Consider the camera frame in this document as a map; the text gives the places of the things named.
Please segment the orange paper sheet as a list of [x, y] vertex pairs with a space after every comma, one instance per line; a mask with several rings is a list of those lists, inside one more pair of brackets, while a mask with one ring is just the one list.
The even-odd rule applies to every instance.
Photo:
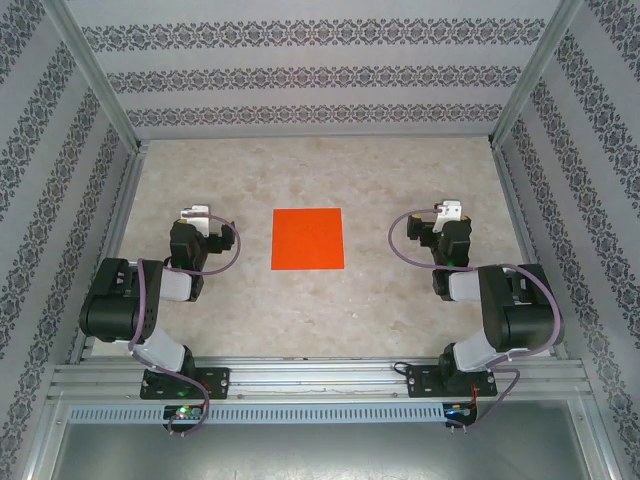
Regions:
[[344, 267], [340, 208], [273, 211], [272, 270], [341, 270]]

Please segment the grey metal sheet tray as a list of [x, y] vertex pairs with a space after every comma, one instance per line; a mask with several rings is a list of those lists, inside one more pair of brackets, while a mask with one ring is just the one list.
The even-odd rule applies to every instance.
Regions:
[[622, 480], [587, 400], [507, 402], [468, 431], [438, 423], [157, 423], [45, 409], [23, 480]]

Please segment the aluminium side rail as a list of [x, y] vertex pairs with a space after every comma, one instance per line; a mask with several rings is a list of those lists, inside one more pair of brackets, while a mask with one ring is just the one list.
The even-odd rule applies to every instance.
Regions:
[[127, 167], [122, 172], [93, 274], [97, 273], [104, 258], [115, 257], [119, 252], [149, 144], [149, 141], [140, 143], [137, 153], [129, 157]]
[[539, 263], [539, 252], [535, 245], [534, 236], [532, 235], [526, 210], [522, 204], [519, 189], [513, 181], [511, 170], [499, 149], [491, 148], [491, 153], [504, 190], [505, 200], [507, 201], [509, 212], [512, 217], [512, 223], [522, 258], [526, 263]]

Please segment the aluminium back frame bar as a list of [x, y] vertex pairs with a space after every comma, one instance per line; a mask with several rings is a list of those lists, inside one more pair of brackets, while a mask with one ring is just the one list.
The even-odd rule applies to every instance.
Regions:
[[356, 133], [294, 133], [294, 134], [263, 134], [263, 135], [251, 135], [251, 134], [237, 134], [237, 135], [217, 135], [211, 137], [205, 136], [187, 136], [187, 137], [158, 137], [158, 138], [140, 138], [139, 144], [149, 144], [154, 141], [222, 141], [222, 140], [245, 140], [245, 139], [307, 139], [307, 138], [322, 138], [322, 139], [349, 139], [349, 138], [391, 138], [391, 139], [482, 139], [485, 142], [490, 142], [493, 136], [489, 133], [461, 133], [461, 134], [445, 134], [445, 133], [374, 133], [374, 132], [356, 132]]

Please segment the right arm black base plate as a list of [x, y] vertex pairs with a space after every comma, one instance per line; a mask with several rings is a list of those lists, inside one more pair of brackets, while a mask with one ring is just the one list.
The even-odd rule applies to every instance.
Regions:
[[435, 365], [411, 365], [406, 369], [410, 398], [462, 398], [476, 393], [481, 398], [498, 394], [495, 377], [489, 372], [445, 373]]

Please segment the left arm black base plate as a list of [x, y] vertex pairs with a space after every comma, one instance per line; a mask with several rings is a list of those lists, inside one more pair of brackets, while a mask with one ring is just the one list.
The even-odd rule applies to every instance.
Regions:
[[[230, 385], [230, 370], [220, 367], [197, 367], [194, 379], [207, 389], [211, 400], [225, 400]], [[164, 373], [145, 370], [139, 396], [142, 400], [199, 400], [201, 390], [189, 382]]]

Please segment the aluminium frame post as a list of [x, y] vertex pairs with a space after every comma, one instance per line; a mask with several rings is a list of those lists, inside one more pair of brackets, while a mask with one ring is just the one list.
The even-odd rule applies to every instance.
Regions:
[[129, 153], [146, 151], [146, 143], [136, 134], [134, 127], [120, 104], [118, 97], [100, 66], [81, 27], [76, 22], [66, 0], [39, 0], [55, 26], [62, 41], [72, 54], [88, 85], [105, 110], [110, 123], [124, 142]]
[[559, 0], [556, 10], [489, 135], [492, 149], [498, 147], [510, 132], [583, 2], [584, 0]]

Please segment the aluminium mounting rail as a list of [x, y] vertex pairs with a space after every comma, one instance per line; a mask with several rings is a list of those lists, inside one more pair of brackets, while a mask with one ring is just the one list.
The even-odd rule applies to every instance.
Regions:
[[[205, 367], [230, 370], [231, 403], [340, 401], [384, 402], [408, 397], [405, 379], [395, 371], [395, 358], [259, 358], [198, 357]], [[593, 394], [583, 362], [532, 356], [497, 367], [495, 383], [502, 391], [520, 379], [509, 400], [573, 400]], [[126, 356], [91, 356], [78, 364], [58, 365], [46, 400], [124, 404], [139, 399], [143, 366]]]

